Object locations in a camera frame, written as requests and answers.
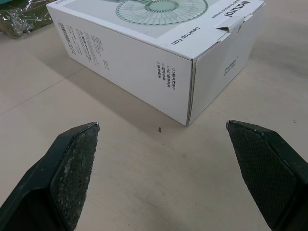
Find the fan image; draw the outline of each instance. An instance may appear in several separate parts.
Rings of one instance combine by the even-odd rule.
[[[65,7],[152,38],[159,38],[182,23],[200,19],[217,1],[74,0]]]
[[[204,14],[205,0],[126,0],[116,9],[124,21],[139,25],[172,25],[184,23]]]

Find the textured rubber pad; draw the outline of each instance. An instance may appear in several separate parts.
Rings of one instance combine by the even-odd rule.
[[[307,192],[308,164],[272,130],[238,121],[228,121],[227,130],[242,177],[268,226],[286,227]]]
[[[75,137],[51,182],[51,194],[69,230],[75,229],[86,200],[97,133],[93,126]]]

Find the white floor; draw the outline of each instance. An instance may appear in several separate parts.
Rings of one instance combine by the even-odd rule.
[[[273,129],[308,161],[307,8],[268,0],[247,66],[188,128],[70,59],[53,26],[0,36],[0,204],[59,133],[98,121],[78,231],[268,231],[225,123]]]

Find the desktop fan box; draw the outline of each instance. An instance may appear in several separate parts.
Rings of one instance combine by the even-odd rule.
[[[70,57],[187,126],[246,64],[263,6],[261,0],[47,5]]]

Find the box side panel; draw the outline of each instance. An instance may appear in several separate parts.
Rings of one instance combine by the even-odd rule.
[[[261,7],[239,31],[230,33],[197,60],[190,124],[245,66],[261,28],[263,11]]]
[[[186,125],[191,60],[49,10],[70,57]]]

